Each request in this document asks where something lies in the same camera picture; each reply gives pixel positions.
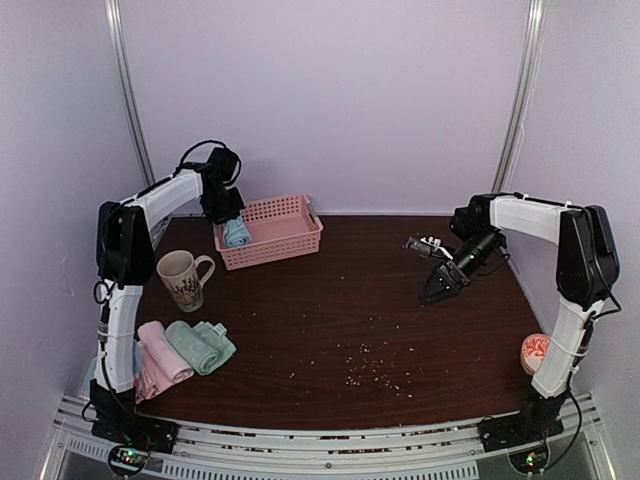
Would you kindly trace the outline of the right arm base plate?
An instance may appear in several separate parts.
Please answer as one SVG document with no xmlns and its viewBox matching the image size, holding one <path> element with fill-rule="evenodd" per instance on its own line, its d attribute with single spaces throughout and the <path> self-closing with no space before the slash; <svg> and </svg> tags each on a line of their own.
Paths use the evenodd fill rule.
<svg viewBox="0 0 640 480">
<path fill-rule="evenodd" d="M 485 452 L 509 449 L 532 442 L 540 442 L 547 436 L 564 432 L 559 418 L 542 426 L 530 426 L 520 413 L 502 417 L 485 417 L 477 424 L 478 434 Z"/>
</svg>

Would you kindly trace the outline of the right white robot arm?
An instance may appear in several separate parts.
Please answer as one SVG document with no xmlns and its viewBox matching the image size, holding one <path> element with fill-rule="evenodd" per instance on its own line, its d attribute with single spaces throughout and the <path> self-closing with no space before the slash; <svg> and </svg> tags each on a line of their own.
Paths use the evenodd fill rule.
<svg viewBox="0 0 640 480">
<path fill-rule="evenodd" d="M 620 262 L 607 212 L 599 205 L 576 206 L 519 193 L 479 194 L 455 210 L 449 229 L 462 242 L 455 250 L 433 236 L 411 237 L 406 243 L 422 256 L 440 261 L 418 295 L 423 306 L 459 295 L 494 251 L 506 246 L 508 231 L 557 248 L 558 316 L 547 353 L 533 375 L 532 392 L 512 423 L 519 440 L 533 441 L 569 396 L 594 325 L 608 313 L 605 302 L 615 299 Z"/>
</svg>

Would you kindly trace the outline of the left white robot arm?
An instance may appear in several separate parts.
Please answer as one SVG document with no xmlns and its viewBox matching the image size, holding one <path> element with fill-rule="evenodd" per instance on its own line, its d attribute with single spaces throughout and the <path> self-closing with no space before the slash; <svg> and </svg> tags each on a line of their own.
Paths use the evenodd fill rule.
<svg viewBox="0 0 640 480">
<path fill-rule="evenodd" d="M 93 297 L 101 316 L 89 403 L 96 411 L 94 423 L 123 444 L 137 442 L 144 433 L 143 421 L 135 413 L 132 366 L 138 305 L 155 266 L 152 231 L 191 201 L 200 203 L 214 225 L 238 218 L 245 207 L 234 185 L 242 168 L 240 157 L 222 141 L 209 144 L 213 149 L 205 162 L 183 156 L 171 175 L 99 208 Z"/>
</svg>

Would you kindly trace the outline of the green towel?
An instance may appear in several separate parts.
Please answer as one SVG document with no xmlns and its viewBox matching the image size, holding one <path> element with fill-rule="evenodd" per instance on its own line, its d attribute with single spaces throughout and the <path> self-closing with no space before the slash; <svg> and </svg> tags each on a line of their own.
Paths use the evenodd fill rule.
<svg viewBox="0 0 640 480">
<path fill-rule="evenodd" d="M 236 353 L 237 348 L 227 337 L 221 324 L 201 321 L 190 326 L 184 321 L 171 323 L 165 335 L 173 348 L 200 376 L 212 374 Z"/>
</svg>

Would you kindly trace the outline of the light blue towel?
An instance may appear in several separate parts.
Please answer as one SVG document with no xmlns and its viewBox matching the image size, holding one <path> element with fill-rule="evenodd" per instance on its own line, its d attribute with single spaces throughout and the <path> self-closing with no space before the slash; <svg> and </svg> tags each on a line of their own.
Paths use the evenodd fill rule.
<svg viewBox="0 0 640 480">
<path fill-rule="evenodd" d="M 223 226 L 223 241 L 229 248 L 247 246 L 252 240 L 242 216 L 228 220 Z"/>
</svg>

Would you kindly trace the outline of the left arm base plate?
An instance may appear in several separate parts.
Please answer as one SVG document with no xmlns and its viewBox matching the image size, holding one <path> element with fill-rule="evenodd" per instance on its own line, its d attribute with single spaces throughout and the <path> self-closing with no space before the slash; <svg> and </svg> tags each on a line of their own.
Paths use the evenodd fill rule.
<svg viewBox="0 0 640 480">
<path fill-rule="evenodd" d="M 93 423 L 93 436 L 141 451 L 171 454 L 179 427 L 175 422 L 149 417 L 120 420 L 100 418 Z"/>
</svg>

